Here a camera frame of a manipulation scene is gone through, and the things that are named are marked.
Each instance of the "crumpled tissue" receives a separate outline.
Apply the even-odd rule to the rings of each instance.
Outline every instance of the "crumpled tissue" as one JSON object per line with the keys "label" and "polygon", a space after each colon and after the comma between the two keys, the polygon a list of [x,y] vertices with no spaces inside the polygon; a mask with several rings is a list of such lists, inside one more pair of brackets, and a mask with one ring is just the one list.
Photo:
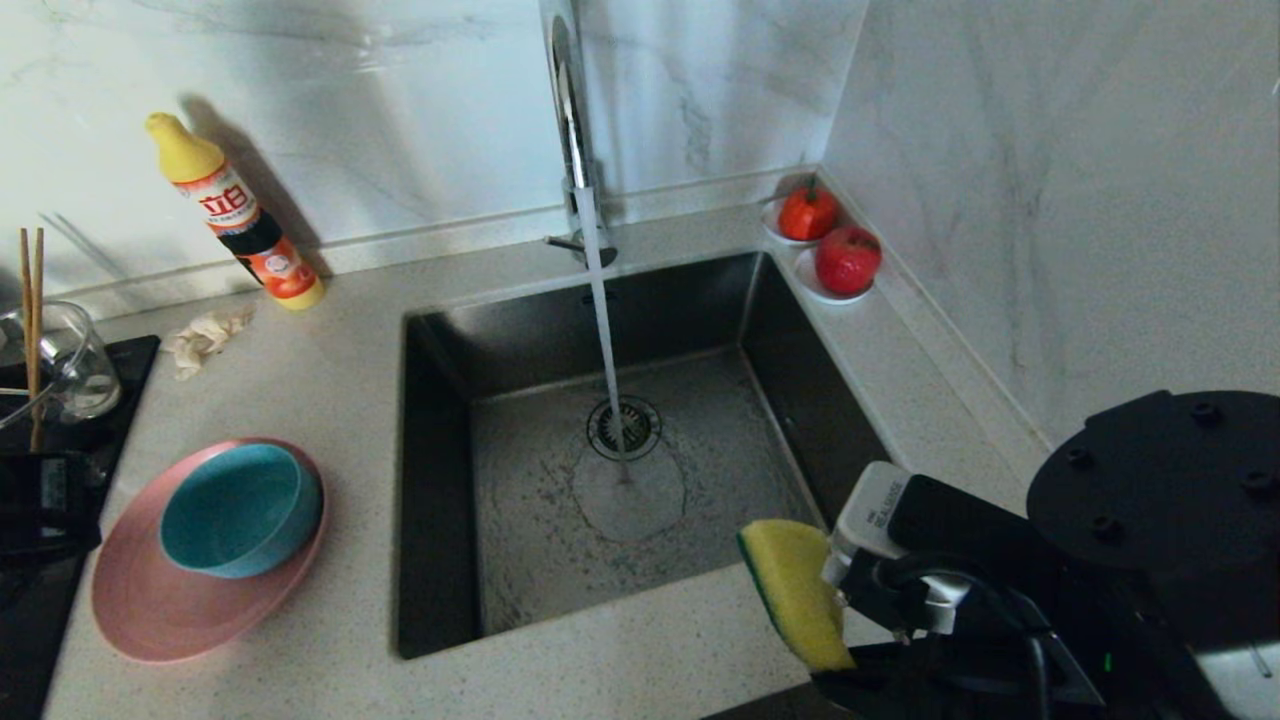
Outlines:
{"label": "crumpled tissue", "polygon": [[186,328],[169,333],[169,337],[160,343],[160,350],[173,354],[179,380],[191,379],[205,366],[205,359],[221,352],[232,337],[243,331],[252,318],[252,305],[205,313]]}

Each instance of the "pink plate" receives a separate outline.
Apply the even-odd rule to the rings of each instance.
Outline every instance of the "pink plate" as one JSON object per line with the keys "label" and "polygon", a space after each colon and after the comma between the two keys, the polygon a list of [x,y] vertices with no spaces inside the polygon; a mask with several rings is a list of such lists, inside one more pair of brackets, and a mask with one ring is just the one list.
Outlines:
{"label": "pink plate", "polygon": [[[202,462],[241,445],[266,442],[292,452],[320,482],[324,507],[307,544],[275,569],[238,580],[183,570],[160,547],[160,518],[169,497]],[[177,662],[232,641],[270,615],[306,575],[329,524],[329,493],[315,462],[270,438],[206,447],[147,483],[102,543],[93,573],[93,618],[115,650],[142,662]]]}

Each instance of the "faucet handle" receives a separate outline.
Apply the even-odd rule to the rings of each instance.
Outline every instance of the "faucet handle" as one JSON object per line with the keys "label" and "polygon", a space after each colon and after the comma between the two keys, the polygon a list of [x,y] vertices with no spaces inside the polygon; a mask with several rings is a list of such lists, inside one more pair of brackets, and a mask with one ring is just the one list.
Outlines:
{"label": "faucet handle", "polygon": [[[564,240],[563,237],[556,237],[556,236],[547,236],[547,237],[543,238],[543,242],[545,242],[547,245],[550,245],[553,247],[562,247],[564,250],[571,250],[571,251],[573,251],[575,255],[580,256],[579,259],[582,261],[584,265],[586,264],[586,247],[584,247],[581,242],[575,242],[572,240]],[[608,268],[609,263],[613,263],[614,260],[617,260],[617,258],[618,258],[618,249],[617,247],[602,247],[600,249],[600,266],[602,268]]]}

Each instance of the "glass cup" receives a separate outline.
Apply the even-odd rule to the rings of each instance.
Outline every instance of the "glass cup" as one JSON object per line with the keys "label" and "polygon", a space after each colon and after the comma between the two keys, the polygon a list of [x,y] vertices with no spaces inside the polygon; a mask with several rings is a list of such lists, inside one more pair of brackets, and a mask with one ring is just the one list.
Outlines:
{"label": "glass cup", "polygon": [[44,305],[40,338],[40,392],[27,397],[26,333],[22,309],[0,315],[0,430],[41,419],[70,425],[104,415],[120,401],[120,379],[93,320],[79,305]]}

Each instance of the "marble wall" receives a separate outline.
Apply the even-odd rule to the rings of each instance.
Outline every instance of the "marble wall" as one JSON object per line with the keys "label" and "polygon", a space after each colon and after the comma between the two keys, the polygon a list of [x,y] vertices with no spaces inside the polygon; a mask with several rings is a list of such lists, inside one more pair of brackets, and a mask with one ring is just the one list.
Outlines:
{"label": "marble wall", "polygon": [[[817,161],[864,9],[586,0],[605,190]],[[6,0],[0,225],[54,231],[52,293],[227,260],[155,169],[154,110],[223,143],[303,245],[557,205],[540,27],[538,0]]]}
{"label": "marble wall", "polygon": [[1280,4],[873,0],[824,164],[1059,443],[1280,392]]}

